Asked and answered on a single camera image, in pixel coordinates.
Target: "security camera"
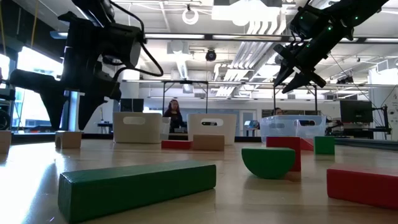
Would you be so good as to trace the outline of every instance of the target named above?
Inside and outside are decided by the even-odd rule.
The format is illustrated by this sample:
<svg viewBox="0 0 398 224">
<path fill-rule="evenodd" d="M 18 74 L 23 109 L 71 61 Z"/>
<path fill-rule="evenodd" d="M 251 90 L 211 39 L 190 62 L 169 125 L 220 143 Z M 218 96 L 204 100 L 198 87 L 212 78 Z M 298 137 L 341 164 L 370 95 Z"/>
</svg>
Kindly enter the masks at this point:
<svg viewBox="0 0 398 224">
<path fill-rule="evenodd" d="M 217 54 L 214 51 L 214 49 L 208 49 L 207 53 L 206 53 L 206 61 L 213 62 L 214 60 L 216 60 L 216 58 L 217 58 Z"/>
</svg>

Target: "small green cube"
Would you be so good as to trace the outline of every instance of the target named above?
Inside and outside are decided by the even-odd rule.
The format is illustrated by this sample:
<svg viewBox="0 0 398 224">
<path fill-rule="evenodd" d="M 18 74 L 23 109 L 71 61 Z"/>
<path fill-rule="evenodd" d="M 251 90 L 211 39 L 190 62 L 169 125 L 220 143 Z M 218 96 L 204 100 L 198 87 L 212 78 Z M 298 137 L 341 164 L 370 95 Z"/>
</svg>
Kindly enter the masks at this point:
<svg viewBox="0 0 398 224">
<path fill-rule="evenodd" d="M 335 138 L 330 136 L 314 137 L 313 151 L 316 155 L 334 155 Z"/>
</svg>

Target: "wooden table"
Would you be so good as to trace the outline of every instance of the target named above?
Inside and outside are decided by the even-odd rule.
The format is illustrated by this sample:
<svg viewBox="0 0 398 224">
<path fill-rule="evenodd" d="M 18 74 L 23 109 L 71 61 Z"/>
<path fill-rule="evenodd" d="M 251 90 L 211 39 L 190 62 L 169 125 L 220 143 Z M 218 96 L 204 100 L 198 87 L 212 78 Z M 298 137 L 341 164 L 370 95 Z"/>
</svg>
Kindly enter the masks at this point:
<svg viewBox="0 0 398 224">
<path fill-rule="evenodd" d="M 87 223 L 258 224 L 397 223 L 398 212 L 328 198 L 326 169 L 333 163 L 398 169 L 398 152 L 336 146 L 336 156 L 302 152 L 302 172 L 283 180 L 253 176 L 241 143 L 220 151 L 161 150 L 159 145 L 83 140 L 81 149 L 56 151 L 54 143 L 12 146 L 0 154 L 0 223 L 66 223 L 57 207 L 62 172 L 196 159 L 214 162 L 214 190 L 129 210 Z"/>
</svg>

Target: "door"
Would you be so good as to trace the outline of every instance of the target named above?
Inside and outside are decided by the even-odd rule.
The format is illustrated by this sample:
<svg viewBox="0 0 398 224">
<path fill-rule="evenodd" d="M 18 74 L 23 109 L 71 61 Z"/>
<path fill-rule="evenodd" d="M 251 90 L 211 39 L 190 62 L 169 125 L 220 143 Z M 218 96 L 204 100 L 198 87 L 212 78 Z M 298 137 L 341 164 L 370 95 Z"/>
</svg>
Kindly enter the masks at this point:
<svg viewBox="0 0 398 224">
<path fill-rule="evenodd" d="M 256 110 L 241 110 L 239 112 L 239 129 L 240 129 L 240 134 L 241 136 L 246 136 L 247 131 L 249 131 L 249 136 L 254 137 L 256 135 L 256 131 L 254 131 L 254 136 L 253 136 L 253 131 L 251 128 L 248 128 L 245 126 L 246 121 L 252 121 L 257 119 L 257 111 Z"/>
</svg>

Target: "dark hair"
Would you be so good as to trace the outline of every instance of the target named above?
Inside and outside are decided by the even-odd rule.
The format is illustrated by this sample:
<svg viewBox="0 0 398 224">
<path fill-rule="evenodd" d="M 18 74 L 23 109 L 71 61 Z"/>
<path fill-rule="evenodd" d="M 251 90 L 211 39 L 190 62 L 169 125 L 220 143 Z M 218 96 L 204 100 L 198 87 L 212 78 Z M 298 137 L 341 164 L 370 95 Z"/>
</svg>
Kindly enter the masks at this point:
<svg viewBox="0 0 398 224">
<path fill-rule="evenodd" d="M 282 110 L 282 109 L 280 109 L 280 108 L 275 108 L 275 109 L 273 109 L 271 115 L 274 116 L 274 115 L 275 115 L 275 112 L 276 112 L 277 110 Z"/>
<path fill-rule="evenodd" d="M 167 109 L 167 111 L 169 111 L 169 112 L 172 111 L 172 103 L 173 103 L 173 101 L 177 102 L 177 109 L 176 109 L 176 112 L 177 112 L 177 113 L 180 113 L 180 104 L 178 103 L 177 100 L 170 100 L 169 108 Z"/>
</svg>

